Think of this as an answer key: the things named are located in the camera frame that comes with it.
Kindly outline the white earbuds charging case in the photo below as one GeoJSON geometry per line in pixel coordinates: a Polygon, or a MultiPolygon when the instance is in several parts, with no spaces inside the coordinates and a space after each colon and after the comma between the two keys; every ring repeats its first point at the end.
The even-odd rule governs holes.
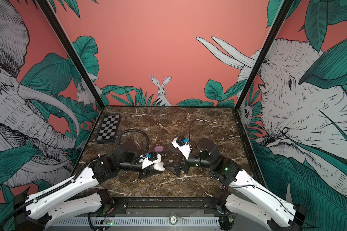
{"type": "Polygon", "coordinates": [[[154,163],[154,164],[153,164],[153,168],[154,168],[155,170],[157,170],[157,171],[160,171],[160,172],[165,171],[164,163],[163,163],[163,162],[154,163]]]}

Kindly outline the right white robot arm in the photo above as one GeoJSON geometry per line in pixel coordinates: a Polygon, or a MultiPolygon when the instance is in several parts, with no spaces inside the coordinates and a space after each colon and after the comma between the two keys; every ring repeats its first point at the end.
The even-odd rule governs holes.
{"type": "Polygon", "coordinates": [[[189,139],[180,135],[173,139],[172,145],[182,157],[171,172],[177,177],[181,172],[188,173],[191,167],[204,167],[210,176],[224,186],[245,195],[243,200],[229,192],[220,199],[221,206],[232,213],[241,214],[264,226],[269,231],[300,231],[306,219],[306,208],[289,203],[266,189],[252,178],[246,170],[230,158],[220,154],[218,146],[211,139],[201,139],[197,144],[198,154],[194,154],[189,139]]]}

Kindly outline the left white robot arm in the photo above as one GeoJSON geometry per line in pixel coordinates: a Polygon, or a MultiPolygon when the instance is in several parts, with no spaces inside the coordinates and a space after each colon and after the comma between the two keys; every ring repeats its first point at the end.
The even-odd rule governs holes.
{"type": "Polygon", "coordinates": [[[74,176],[42,192],[20,194],[14,198],[12,215],[16,231],[43,231],[53,224],[99,209],[108,215],[116,203],[107,189],[79,199],[73,196],[118,176],[119,172],[137,172],[140,179],[163,173],[161,155],[138,155],[134,143],[126,142],[104,156],[96,157],[74,176]]]}

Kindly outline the purple earbuds charging case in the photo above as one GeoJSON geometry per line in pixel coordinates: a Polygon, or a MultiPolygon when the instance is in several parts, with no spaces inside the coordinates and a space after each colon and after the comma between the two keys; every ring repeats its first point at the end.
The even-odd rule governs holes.
{"type": "Polygon", "coordinates": [[[164,153],[164,147],[163,146],[156,146],[154,148],[154,151],[158,154],[162,154],[162,153],[164,153]]]}

